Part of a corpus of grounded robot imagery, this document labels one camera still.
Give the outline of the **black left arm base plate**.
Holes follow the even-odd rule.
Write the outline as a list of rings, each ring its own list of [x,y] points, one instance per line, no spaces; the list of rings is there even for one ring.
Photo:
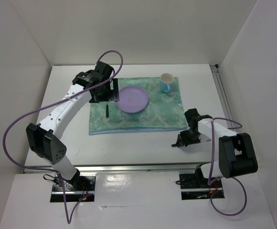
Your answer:
[[[62,203],[63,198],[63,187],[65,188],[66,202],[77,202],[79,199],[83,199],[82,202],[94,202],[95,200],[95,185],[96,185],[96,174],[85,173],[83,174],[85,182],[79,184],[79,187],[73,187],[70,183],[64,181],[55,175],[43,176],[44,180],[51,181],[53,183],[50,202],[51,203]]]

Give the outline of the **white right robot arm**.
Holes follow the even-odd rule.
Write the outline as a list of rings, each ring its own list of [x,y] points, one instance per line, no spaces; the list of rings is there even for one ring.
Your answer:
[[[221,178],[235,178],[258,171],[251,136],[238,133],[216,122],[226,118],[210,115],[189,115],[189,129],[178,134],[172,147],[187,147],[201,142],[201,136],[211,140],[211,161],[198,166],[194,182],[199,187],[210,185]]]

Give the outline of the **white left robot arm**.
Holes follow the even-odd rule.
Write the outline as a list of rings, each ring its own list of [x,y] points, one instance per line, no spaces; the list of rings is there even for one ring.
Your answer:
[[[30,150],[44,159],[63,177],[63,185],[75,190],[80,185],[80,172],[66,156],[61,138],[67,126],[86,103],[118,101],[117,79],[111,66],[80,72],[60,104],[39,123],[30,123],[26,134]]]

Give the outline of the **lavender plastic plate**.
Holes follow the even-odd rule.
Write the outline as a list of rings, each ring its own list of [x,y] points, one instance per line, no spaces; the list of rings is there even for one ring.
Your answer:
[[[117,107],[126,113],[142,111],[149,102],[148,93],[138,86],[127,86],[119,90]]]

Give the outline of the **gold fork dark handle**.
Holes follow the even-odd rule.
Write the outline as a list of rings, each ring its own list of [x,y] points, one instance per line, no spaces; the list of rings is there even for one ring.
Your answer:
[[[108,102],[106,103],[106,118],[109,118],[109,106],[108,106]]]

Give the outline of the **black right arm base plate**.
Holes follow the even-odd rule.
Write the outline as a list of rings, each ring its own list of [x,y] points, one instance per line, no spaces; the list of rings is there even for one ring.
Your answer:
[[[221,180],[208,185],[208,180],[200,178],[196,174],[179,174],[179,180],[175,182],[181,188],[182,200],[200,200],[213,198],[225,198]]]

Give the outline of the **teal green cloth napkin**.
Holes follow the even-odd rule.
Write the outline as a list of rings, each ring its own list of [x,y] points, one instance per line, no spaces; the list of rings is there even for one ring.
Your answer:
[[[170,92],[159,77],[119,78],[119,101],[90,105],[89,135],[183,130],[188,127],[174,78]]]

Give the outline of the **light blue ceramic mug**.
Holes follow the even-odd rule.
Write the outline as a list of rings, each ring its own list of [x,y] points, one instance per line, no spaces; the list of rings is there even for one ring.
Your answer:
[[[160,76],[160,90],[163,93],[170,93],[172,84],[174,82],[174,76],[170,73],[164,73]]]

